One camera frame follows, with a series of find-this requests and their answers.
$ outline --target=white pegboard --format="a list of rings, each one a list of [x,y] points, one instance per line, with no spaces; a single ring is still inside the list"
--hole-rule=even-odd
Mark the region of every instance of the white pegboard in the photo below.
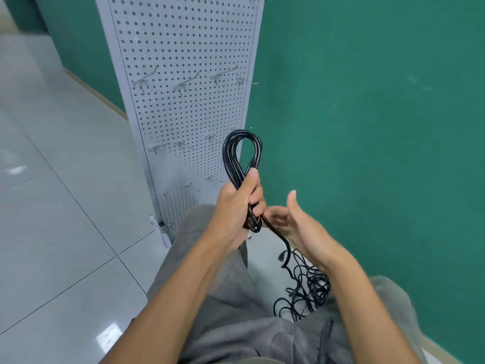
[[[264,0],[96,2],[157,218],[173,234],[227,180],[222,143],[244,127]]]

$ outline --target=power cord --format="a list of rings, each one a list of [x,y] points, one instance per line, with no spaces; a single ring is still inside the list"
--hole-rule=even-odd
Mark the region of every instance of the power cord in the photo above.
[[[237,158],[237,146],[243,139],[249,139],[254,146],[254,156],[249,162],[246,170],[243,170]],[[247,130],[235,130],[227,136],[222,147],[222,158],[227,176],[236,189],[239,189],[250,168],[258,168],[261,160],[262,150],[263,144],[259,137]],[[292,315],[293,321],[296,322],[306,315],[304,314],[306,309],[308,309],[308,313],[314,312],[318,307],[324,304],[328,293],[330,292],[330,281],[327,275],[320,272],[316,267],[308,264],[299,251],[292,251],[288,240],[286,240],[286,238],[280,232],[278,232],[278,230],[276,230],[263,215],[259,217],[254,216],[254,206],[255,205],[248,205],[244,227],[252,232],[258,233],[261,230],[262,223],[264,222],[265,225],[268,226],[268,228],[274,232],[283,241],[283,243],[285,243],[286,250],[279,255],[278,260],[283,262],[281,268],[286,269],[291,279],[296,281],[296,287],[294,289],[286,289],[290,300],[287,298],[277,299],[273,305],[273,313],[275,316],[281,317],[281,313],[288,310]],[[296,266],[294,267],[293,271],[288,267],[291,256],[293,256],[294,261],[296,262]],[[306,278],[308,292],[304,287],[304,278]],[[282,307],[277,315],[276,304],[280,301],[285,301],[288,306]],[[300,301],[305,302],[305,307],[301,312],[299,312],[295,306]]]

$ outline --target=green wall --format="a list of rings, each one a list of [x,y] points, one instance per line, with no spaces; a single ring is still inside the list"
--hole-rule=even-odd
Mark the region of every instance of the green wall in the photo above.
[[[483,362],[485,327],[484,10],[485,0],[267,0],[246,121],[263,142],[269,203],[297,189],[466,364]]]
[[[94,0],[36,0],[65,68],[125,110]]]
[[[44,20],[34,0],[4,0],[17,28],[25,33],[46,33]]]

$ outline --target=tiled floor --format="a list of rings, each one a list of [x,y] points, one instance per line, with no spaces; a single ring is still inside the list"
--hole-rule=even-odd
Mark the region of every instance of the tiled floor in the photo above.
[[[96,363],[167,253],[130,127],[49,37],[0,36],[0,81],[0,363]],[[248,243],[269,310],[292,285],[281,251],[267,230]]]

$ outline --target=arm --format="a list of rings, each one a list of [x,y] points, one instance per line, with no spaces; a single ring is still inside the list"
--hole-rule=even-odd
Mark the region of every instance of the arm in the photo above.
[[[356,364],[421,364],[357,260],[302,211],[295,191],[288,207],[269,207],[264,215],[329,276]]]
[[[228,253],[244,241],[248,203],[261,215],[266,202],[258,171],[238,191],[225,184],[201,238],[157,295],[145,306],[100,364],[175,364],[204,298]]]

